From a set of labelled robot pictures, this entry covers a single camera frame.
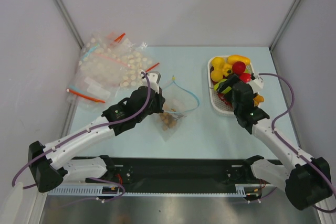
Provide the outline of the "clear blue-zipper bag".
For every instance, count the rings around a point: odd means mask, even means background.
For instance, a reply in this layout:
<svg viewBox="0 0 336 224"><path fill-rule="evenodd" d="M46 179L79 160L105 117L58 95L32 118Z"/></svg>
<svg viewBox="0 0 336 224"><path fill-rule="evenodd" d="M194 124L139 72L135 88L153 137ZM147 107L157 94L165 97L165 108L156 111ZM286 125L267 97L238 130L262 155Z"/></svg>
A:
<svg viewBox="0 0 336 224"><path fill-rule="evenodd" d="M160 117L157 114L154 118L155 126L164 141L168 141L181 127L185 118L200 106L200 100L195 93L182 87L176 82L176 77L162 87L162 95L165 98L163 112L179 113L181 115L179 126L176 130L163 131L159 122ZM176 112L170 111L170 108L176 109Z"/></svg>

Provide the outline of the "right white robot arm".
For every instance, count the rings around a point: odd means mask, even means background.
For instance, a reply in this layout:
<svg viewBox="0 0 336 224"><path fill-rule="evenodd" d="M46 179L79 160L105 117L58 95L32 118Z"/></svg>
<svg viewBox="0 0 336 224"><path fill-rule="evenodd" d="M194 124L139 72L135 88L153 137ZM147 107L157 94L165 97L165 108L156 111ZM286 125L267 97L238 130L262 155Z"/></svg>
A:
<svg viewBox="0 0 336 224"><path fill-rule="evenodd" d="M329 163L323 157L314 158L301 148L293 147L276 128L276 120L255 104L264 86L262 76L262 73L253 74L249 82L244 82L233 74L214 88L217 93L229 91L225 99L231 103L238 124L262 141L281 162L274 165L261 156L254 156L242 169L243 179L249 183L262 179L273 184L285 192L298 210L315 207L335 195Z"/></svg>

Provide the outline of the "orange ginger toy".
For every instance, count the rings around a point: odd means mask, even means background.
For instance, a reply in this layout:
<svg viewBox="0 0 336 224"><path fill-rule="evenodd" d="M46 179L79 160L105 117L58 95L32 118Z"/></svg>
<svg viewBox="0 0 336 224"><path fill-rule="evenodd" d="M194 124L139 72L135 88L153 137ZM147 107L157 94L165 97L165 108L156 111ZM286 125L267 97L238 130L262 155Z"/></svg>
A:
<svg viewBox="0 0 336 224"><path fill-rule="evenodd" d="M264 97L260 94L256 95L254 97L254 105L259 106L260 103L263 103L265 101Z"/></svg>

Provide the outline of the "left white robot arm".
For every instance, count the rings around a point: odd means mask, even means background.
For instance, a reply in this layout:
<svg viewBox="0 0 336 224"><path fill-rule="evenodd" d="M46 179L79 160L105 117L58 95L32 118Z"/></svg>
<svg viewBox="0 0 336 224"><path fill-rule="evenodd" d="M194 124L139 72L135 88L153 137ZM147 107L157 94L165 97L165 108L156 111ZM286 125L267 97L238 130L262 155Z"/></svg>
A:
<svg viewBox="0 0 336 224"><path fill-rule="evenodd" d="M164 102L160 87L141 86L130 97L103 111L82 130L45 145L39 141L30 144L29 169L38 191L51 191L64 182L70 175L64 166L79 152L133 129L149 115L161 113Z"/></svg>

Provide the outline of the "green pear toy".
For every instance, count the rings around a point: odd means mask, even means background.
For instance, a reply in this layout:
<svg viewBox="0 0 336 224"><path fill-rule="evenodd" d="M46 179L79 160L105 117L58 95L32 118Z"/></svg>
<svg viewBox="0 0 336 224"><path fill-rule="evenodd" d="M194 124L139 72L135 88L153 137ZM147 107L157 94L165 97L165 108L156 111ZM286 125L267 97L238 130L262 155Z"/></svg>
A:
<svg viewBox="0 0 336 224"><path fill-rule="evenodd" d="M217 82L216 84L214 84L214 90L218 90L218 88L222 85L222 83L224 83L224 82L226 82L227 81L227 79L226 78L224 78L224 79L222 79L222 80L220 80L219 82Z"/></svg>

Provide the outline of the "brown longan bunch toy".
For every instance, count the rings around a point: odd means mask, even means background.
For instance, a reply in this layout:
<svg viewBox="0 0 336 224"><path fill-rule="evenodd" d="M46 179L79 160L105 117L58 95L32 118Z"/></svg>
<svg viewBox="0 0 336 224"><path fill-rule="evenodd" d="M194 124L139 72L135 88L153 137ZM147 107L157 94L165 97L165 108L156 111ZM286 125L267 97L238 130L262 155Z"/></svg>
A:
<svg viewBox="0 0 336 224"><path fill-rule="evenodd" d="M181 115L179 113L168 113L163 112L159 114L160 120L159 122L162 123L162 130L176 130L180 123Z"/></svg>

